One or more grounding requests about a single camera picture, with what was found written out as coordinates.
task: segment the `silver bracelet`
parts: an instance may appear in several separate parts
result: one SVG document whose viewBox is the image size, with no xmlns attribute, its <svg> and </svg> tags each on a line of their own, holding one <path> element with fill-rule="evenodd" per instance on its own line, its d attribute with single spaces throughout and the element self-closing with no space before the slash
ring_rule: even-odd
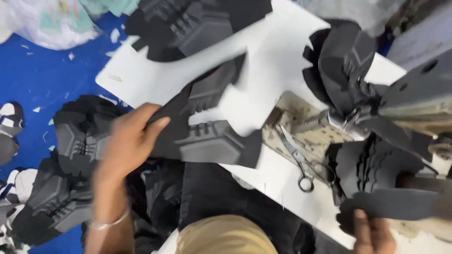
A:
<svg viewBox="0 0 452 254">
<path fill-rule="evenodd" d="M 118 223 L 122 222 L 127 217 L 127 215 L 129 215 L 129 213 L 130 213 L 130 210 L 129 210 L 129 208 L 127 208 L 126 212 L 121 216 L 121 218 L 119 218 L 119 220 L 117 220 L 117 221 L 115 221 L 113 223 L 110 223 L 110 224 L 105 224 L 105 223 L 101 223 L 101 222 L 97 222 L 97 221 L 92 220 L 91 224 L 89 225 L 89 228 L 93 229 L 93 230 L 106 230 L 106 229 L 109 229 L 110 227 L 112 227 L 114 225 L 117 225 Z"/>
</svg>

